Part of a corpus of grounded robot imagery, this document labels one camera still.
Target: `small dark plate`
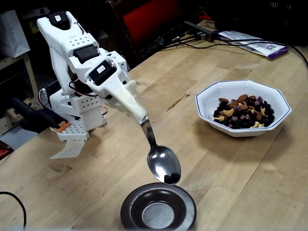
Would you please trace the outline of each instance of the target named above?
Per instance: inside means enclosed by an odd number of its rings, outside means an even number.
[[[131,192],[121,208],[121,221],[128,230],[177,230],[191,228],[196,204],[182,188],[164,183],[143,185]]]

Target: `almond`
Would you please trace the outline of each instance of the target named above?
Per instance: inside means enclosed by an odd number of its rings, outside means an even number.
[[[230,103],[229,106],[230,106],[230,108],[234,108],[237,105],[239,105],[239,103],[238,102],[234,102],[234,103]]]
[[[241,108],[242,110],[244,110],[244,111],[246,111],[246,110],[248,109],[247,105],[242,105],[240,108]]]
[[[262,114],[260,112],[258,112],[257,114],[257,120],[261,120],[262,119]]]
[[[244,102],[244,101],[245,101],[245,98],[244,98],[244,97],[240,97],[240,98],[238,98],[238,100],[237,100],[238,103],[242,103],[242,102]]]
[[[239,98],[245,98],[245,99],[247,99],[248,98],[248,95],[247,94],[244,94],[244,95],[241,95]]]
[[[220,100],[221,102],[229,103],[229,100],[227,100],[227,99],[225,99],[225,98],[219,98],[219,100]]]

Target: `wire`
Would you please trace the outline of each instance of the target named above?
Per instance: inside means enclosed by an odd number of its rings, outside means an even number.
[[[164,49],[170,48],[170,47],[176,47],[176,46],[179,45],[178,43],[180,43],[180,42],[182,42],[182,41],[185,41],[185,40],[187,40],[187,39],[189,39],[189,38],[185,38],[185,39],[176,41],[175,43],[177,43],[177,44],[169,45],[169,46],[166,46],[166,47],[161,47],[160,49],[149,50],[149,51],[147,51],[147,52],[158,52],[158,51],[162,51],[162,50],[164,50]],[[193,41],[198,41],[198,39],[194,38],[194,39],[191,39],[191,40],[186,41],[186,42],[193,42]]]
[[[81,25],[79,24],[78,20],[76,20],[77,22],[74,22],[74,24],[77,24],[80,28],[80,30],[82,31],[82,34],[84,34],[84,29],[82,29]]]
[[[48,109],[48,108],[45,106],[45,104],[43,104],[42,99],[41,99],[41,97],[40,97],[40,94],[41,94],[42,91],[43,91],[43,88],[42,88],[41,90],[39,90],[39,92],[38,92],[38,101],[39,101],[39,103],[40,103],[44,108]]]
[[[195,47],[193,45],[190,45],[188,44],[188,42],[192,42],[192,41],[196,41],[196,39],[192,39],[192,40],[189,40],[187,42],[181,42],[181,41],[178,41],[177,43],[179,44],[182,44],[182,45],[186,45],[186,46],[189,46],[189,47],[192,47],[192,48],[195,48],[195,49],[207,49],[207,48],[211,48],[211,47],[215,47],[215,46],[230,46],[230,47],[243,47],[243,46],[247,46],[247,45],[252,45],[252,44],[260,44],[260,43],[264,43],[264,44],[275,44],[275,45],[280,45],[280,46],[289,46],[291,47],[292,49],[294,49],[304,60],[306,66],[307,66],[307,69],[308,69],[308,61],[307,61],[307,58],[303,55],[302,52],[299,51],[299,49],[297,49],[295,46],[293,45],[288,45],[288,44],[283,44],[283,43],[279,43],[279,42],[271,42],[271,41],[267,41],[265,39],[238,39],[238,40],[224,40],[224,39],[218,39],[219,41],[223,41],[223,42],[244,42],[244,41],[258,41],[258,42],[251,42],[251,43],[247,43],[247,44],[239,44],[239,45],[236,45],[236,44],[228,44],[228,43],[217,43],[217,44],[213,44],[213,45],[210,45],[210,46],[206,46],[206,47]],[[171,46],[167,46],[163,49],[161,49],[160,51],[164,50],[164,49],[167,49],[167,48],[170,48],[170,47],[175,47],[175,46],[178,46],[178,44],[175,44],[175,45],[171,45]]]
[[[106,111],[105,111],[104,113],[102,113],[102,115],[107,114],[107,112],[108,112],[108,108],[106,108],[106,107],[102,107],[102,106],[101,106],[101,108],[105,108],[105,109],[106,109]]]
[[[243,47],[243,46],[247,46],[247,45],[252,45],[252,44],[257,44],[257,43],[265,43],[265,44],[276,44],[276,45],[284,45],[281,43],[277,43],[277,42],[251,42],[251,43],[247,43],[247,44],[240,44],[240,45],[235,45],[235,44],[226,44],[226,43],[217,43],[214,45],[210,45],[207,47],[195,47],[192,46],[190,44],[187,44],[186,42],[179,42],[180,44],[195,48],[195,49],[206,49],[206,48],[210,48],[210,47],[215,47],[215,46],[230,46],[230,47]]]
[[[295,50],[304,60],[307,68],[308,68],[308,61],[306,59],[306,57],[303,55],[302,52],[299,51],[299,49],[297,49],[295,46],[293,45],[289,45],[289,44],[284,44],[284,43],[275,43],[275,42],[271,42],[271,41],[268,41],[266,39],[261,39],[261,38],[257,38],[257,39],[236,39],[236,40],[224,40],[224,39],[218,39],[219,41],[222,41],[222,42],[248,42],[248,41],[266,41],[266,43],[268,44],[277,44],[277,45],[281,45],[281,46],[289,46],[291,47],[293,50]]]
[[[76,91],[78,94],[80,94],[80,95],[86,95],[86,96],[90,96],[90,97],[96,97],[96,96],[98,96],[98,95],[90,95],[90,94],[87,94],[87,93],[83,93],[83,92],[78,91],[76,88],[74,88],[74,87],[71,86],[71,83],[73,83],[73,82],[75,82],[75,81],[70,81],[69,84],[68,84],[68,86],[69,86],[71,89],[73,89],[74,91]]]
[[[19,198],[15,194],[13,194],[11,192],[0,192],[0,195],[1,194],[10,195],[10,196],[14,197],[16,199],[16,201],[20,204],[21,208],[23,209],[23,213],[24,213],[24,227],[23,227],[23,229],[25,230],[26,229],[26,225],[27,225],[27,213],[26,213],[25,206],[23,205],[21,200],[19,200]]]

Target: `robotic arm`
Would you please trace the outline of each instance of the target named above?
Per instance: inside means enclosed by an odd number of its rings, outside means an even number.
[[[38,27],[49,45],[62,96],[71,97],[75,93],[69,87],[69,84],[74,86],[68,74],[69,66],[106,105],[127,113],[140,123],[147,111],[138,100],[136,81],[129,78],[126,61],[117,52],[99,48],[98,42],[70,12],[40,18]]]

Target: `spoon bowl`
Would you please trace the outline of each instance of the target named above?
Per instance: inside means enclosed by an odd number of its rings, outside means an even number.
[[[154,145],[147,157],[150,170],[161,182],[176,184],[181,178],[181,166],[175,153],[165,147]]]
[[[171,149],[156,144],[147,115],[140,122],[140,126],[151,147],[147,157],[149,169],[161,182],[176,184],[181,178],[181,165],[177,156]]]

